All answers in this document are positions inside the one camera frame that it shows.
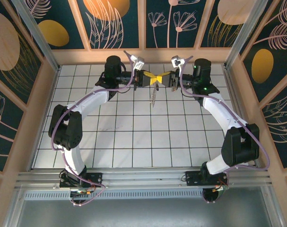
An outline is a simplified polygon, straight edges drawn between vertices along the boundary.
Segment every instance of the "cable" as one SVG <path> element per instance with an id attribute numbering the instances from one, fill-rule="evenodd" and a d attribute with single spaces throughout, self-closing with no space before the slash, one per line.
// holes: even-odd
<path id="1" fill-rule="evenodd" d="M 258 146 L 260 147 L 260 149 L 262 150 L 262 152 L 264 153 L 265 157 L 266 157 L 266 161 L 267 161 L 267 164 L 264 168 L 257 168 L 257 167 L 253 167 L 253 166 L 245 166 L 245 165 L 235 165 L 233 167 L 230 167 L 228 168 L 227 170 L 225 170 L 224 172 L 228 172 L 234 168 L 239 168 L 239 167 L 243 167 L 243 168 L 248 168 L 248 169 L 256 169 L 256 170 L 267 170 L 270 166 L 270 158 L 265 150 L 265 148 L 262 146 L 262 144 L 260 143 L 260 141 L 252 134 L 251 131 L 248 130 L 248 128 L 241 122 L 239 121 L 238 117 L 233 113 L 233 111 L 230 110 L 230 108 L 224 103 L 222 102 L 220 99 L 218 98 L 215 98 L 215 97 L 212 97 L 212 96 L 205 96 L 205 95 L 197 95 L 197 94 L 192 94 L 190 92 L 188 92 L 184 86 L 183 86 L 183 83 L 182 83 L 182 76 L 183 76 L 183 71 L 185 69 L 185 65 L 189 62 L 190 59 L 192 59 L 193 56 L 185 59 L 184 61 L 184 64 L 183 66 L 181 67 L 179 65 L 179 69 L 180 69 L 180 72 L 179 72 L 179 77 L 180 77 L 180 86 L 181 86 L 181 89 L 189 96 L 195 96 L 195 97 L 202 97 L 202 98 L 210 98 L 210 99 L 213 99 L 215 100 L 216 102 L 218 102 L 219 104 L 221 104 L 230 114 L 231 116 L 235 119 L 235 121 L 242 127 L 244 128 L 245 132 L 248 133 L 251 138 L 258 144 Z"/>
<path id="2" fill-rule="evenodd" d="M 130 90 L 130 88 L 129 88 L 127 91 L 125 91 L 125 92 L 120 92 L 120 91 L 118 91 L 118 93 L 124 94 L 124 93 L 127 93 L 129 90 Z"/>
<path id="3" fill-rule="evenodd" d="M 133 68 L 133 64 L 132 64 L 132 60 L 131 60 L 131 55 L 128 54 L 126 51 L 123 51 L 129 61 L 130 61 L 130 68 L 131 68 L 131 78 L 130 78 L 130 81 L 128 82 L 128 84 L 122 88 L 115 88 L 115 89 L 100 89 L 100 90 L 97 90 L 97 91 L 94 91 L 94 92 L 91 92 L 89 94 L 87 94 L 86 96 L 84 96 L 82 99 L 80 99 L 76 104 L 74 104 L 70 109 L 68 109 L 67 111 L 65 111 L 62 116 L 59 118 L 59 120 L 57 121 L 55 127 L 54 127 L 54 130 L 53 130 L 53 133 L 52 133 L 52 136 L 51 136 L 51 148 L 55 151 L 61 151 L 62 153 L 62 158 L 63 158 L 63 162 L 65 163 L 66 167 L 70 170 L 70 172 L 75 175 L 79 180 L 81 181 L 84 181 L 86 183 L 89 183 L 90 185 L 95 185 L 95 186 L 100 186 L 102 187 L 101 191 L 99 193 L 97 193 L 93 198 L 83 202 L 83 203 L 80 203 L 80 204 L 77 204 L 75 202 L 73 202 L 72 200 L 72 203 L 74 206 L 82 206 L 82 205 L 86 205 L 88 203 L 90 203 L 91 201 L 93 201 L 96 197 L 98 197 L 104 190 L 105 190 L 105 186 L 101 183 L 94 183 L 94 182 L 90 182 L 82 177 L 80 177 L 79 175 L 77 175 L 75 173 L 75 171 L 72 169 L 72 167 L 68 164 L 67 160 L 66 160 L 66 157 L 65 157 L 65 153 L 64 153 L 64 149 L 63 148 L 55 148 L 54 146 L 54 138 L 55 138 L 55 134 L 56 134 L 56 131 L 61 123 L 61 121 L 64 119 L 64 117 L 70 112 L 72 111 L 74 108 L 76 108 L 79 104 L 81 104 L 83 101 L 85 101 L 87 98 L 91 97 L 92 95 L 95 95 L 96 93 L 98 92 L 103 92 L 103 91 L 120 91 L 126 87 L 128 87 L 131 83 L 132 83 L 132 80 L 133 80 L 133 77 L 134 77 L 134 68 Z"/>
<path id="4" fill-rule="evenodd" d="M 194 98 L 193 96 L 186 96 L 185 94 L 183 94 L 182 89 L 181 89 L 181 94 L 185 97 L 188 97 L 188 98 Z"/>

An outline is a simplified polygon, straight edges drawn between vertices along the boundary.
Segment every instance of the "metal frame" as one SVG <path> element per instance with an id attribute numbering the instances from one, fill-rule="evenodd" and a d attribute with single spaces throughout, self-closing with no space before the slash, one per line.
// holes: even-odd
<path id="1" fill-rule="evenodd" d="M 255 28 L 259 17 L 262 15 L 266 4 L 267 4 L 268 0 L 257 0 L 246 20 L 246 22 L 243 24 L 239 35 L 237 36 L 232 49 L 229 53 L 229 56 L 227 57 L 226 60 L 226 66 L 227 68 L 229 68 L 234 60 L 236 59 L 236 57 L 238 56 L 240 50 L 242 49 L 243 45 L 245 44 L 247 38 L 249 37 L 249 35 L 251 34 L 252 30 Z"/>

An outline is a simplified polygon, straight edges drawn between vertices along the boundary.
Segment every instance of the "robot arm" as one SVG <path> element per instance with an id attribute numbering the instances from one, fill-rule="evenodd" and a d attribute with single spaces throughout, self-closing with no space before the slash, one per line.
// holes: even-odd
<path id="1" fill-rule="evenodd" d="M 184 59 L 180 59 L 178 56 L 172 58 L 174 68 L 180 67 L 184 62 Z M 232 166 L 246 163 L 259 157 L 258 145 L 245 132 L 239 122 L 244 124 L 257 139 L 259 139 L 258 126 L 256 124 L 248 124 L 234 111 L 230 110 L 237 117 L 236 121 L 223 105 L 210 98 L 212 96 L 220 100 L 220 102 L 225 103 L 220 95 L 220 91 L 211 83 L 210 67 L 210 61 L 197 59 L 194 64 L 193 75 L 183 74 L 182 81 L 180 81 L 177 75 L 172 78 L 172 84 L 175 84 L 175 86 L 178 85 L 178 87 L 181 87 L 180 83 L 182 83 L 184 88 L 191 88 L 193 94 L 200 95 L 200 97 L 195 96 L 195 99 L 214 116 L 225 136 L 221 154 L 215 159 L 202 164 L 201 171 L 205 178 L 222 173 Z"/>

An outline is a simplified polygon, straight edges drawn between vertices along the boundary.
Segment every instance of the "black grid line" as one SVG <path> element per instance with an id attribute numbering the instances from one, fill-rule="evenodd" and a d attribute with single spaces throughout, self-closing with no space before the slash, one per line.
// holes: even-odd
<path id="1" fill-rule="evenodd" d="M 203 127 L 204 127 L 204 134 L 205 134 L 205 139 L 206 139 L 206 144 L 208 146 L 208 151 L 209 151 L 209 143 L 208 143 L 208 137 L 206 136 L 206 130 L 205 130 L 205 124 L 204 124 L 204 119 L 202 117 L 202 121 L 203 121 Z"/>
<path id="2" fill-rule="evenodd" d="M 186 134 L 187 134 L 187 142 L 189 144 L 190 147 L 190 138 L 189 138 L 189 133 L 188 133 L 188 129 L 187 129 L 187 120 L 186 120 L 186 114 L 185 114 L 185 105 L 184 105 L 184 99 L 182 96 L 182 102 L 183 102 L 183 110 L 184 110 L 184 118 L 185 118 L 185 127 L 186 127 Z"/>
<path id="3" fill-rule="evenodd" d="M 165 96 L 166 96 L 166 111 L 168 114 L 168 103 L 167 103 L 167 93 L 165 90 Z M 170 140 L 170 153 L 171 153 L 171 165 L 173 167 L 173 156 L 172 156 L 172 143 L 171 143 L 171 133 L 170 133 L 170 121 L 169 118 L 167 117 L 167 124 L 168 124 L 168 138 Z"/>

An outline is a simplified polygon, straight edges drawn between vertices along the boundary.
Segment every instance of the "white grid floor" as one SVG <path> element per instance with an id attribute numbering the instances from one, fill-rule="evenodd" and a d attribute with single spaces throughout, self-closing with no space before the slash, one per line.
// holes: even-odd
<path id="1" fill-rule="evenodd" d="M 174 70 L 169 64 L 150 64 L 144 69 L 154 74 Z M 50 147 L 53 109 L 84 96 L 103 70 L 104 65 L 61 68 L 33 168 L 64 168 L 61 154 Z M 185 73 L 192 71 L 193 65 L 187 65 Z M 211 79 L 232 107 L 221 65 L 212 65 Z M 88 168 L 201 166 L 220 153 L 223 132 L 194 98 L 161 86 L 153 108 L 149 96 L 149 87 L 118 93 L 84 120 L 79 146 Z"/>

